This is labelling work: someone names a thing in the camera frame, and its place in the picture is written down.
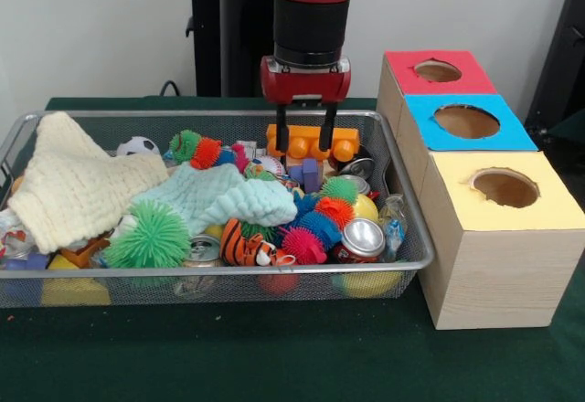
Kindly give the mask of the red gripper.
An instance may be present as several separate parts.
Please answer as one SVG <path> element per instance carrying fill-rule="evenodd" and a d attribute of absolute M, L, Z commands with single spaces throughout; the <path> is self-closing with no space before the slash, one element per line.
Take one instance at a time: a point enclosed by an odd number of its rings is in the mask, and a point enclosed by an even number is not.
<path fill-rule="evenodd" d="M 320 130 L 319 150 L 331 148 L 337 103 L 343 101 L 351 82 L 351 64 L 342 56 L 336 64 L 322 69 L 300 69 L 279 63 L 273 56 L 261 60 L 261 89 L 266 101 L 279 104 L 276 111 L 276 150 L 286 153 L 289 128 L 287 105 L 294 101 L 325 103 L 324 123 Z"/>

